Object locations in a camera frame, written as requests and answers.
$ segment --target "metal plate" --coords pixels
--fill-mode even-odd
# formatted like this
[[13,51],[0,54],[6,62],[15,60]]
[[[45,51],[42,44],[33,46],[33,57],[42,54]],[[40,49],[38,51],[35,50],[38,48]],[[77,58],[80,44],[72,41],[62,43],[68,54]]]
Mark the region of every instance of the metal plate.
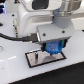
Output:
[[63,53],[50,55],[46,51],[44,52],[34,51],[34,52],[26,53],[26,58],[28,60],[28,64],[30,68],[66,59]]

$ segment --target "black cable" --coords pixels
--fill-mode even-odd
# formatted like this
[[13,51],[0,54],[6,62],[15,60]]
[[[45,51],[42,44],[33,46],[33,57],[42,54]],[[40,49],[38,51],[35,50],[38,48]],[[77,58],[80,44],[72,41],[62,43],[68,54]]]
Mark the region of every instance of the black cable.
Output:
[[0,37],[8,39],[8,40],[12,40],[12,41],[22,41],[22,38],[9,37],[9,36],[6,36],[2,33],[0,33]]
[[22,37],[22,38],[9,37],[7,35],[4,35],[4,34],[0,33],[0,37],[2,37],[4,39],[12,40],[12,41],[38,42],[38,38],[37,38],[37,34],[36,33],[35,34],[31,34],[30,36]]

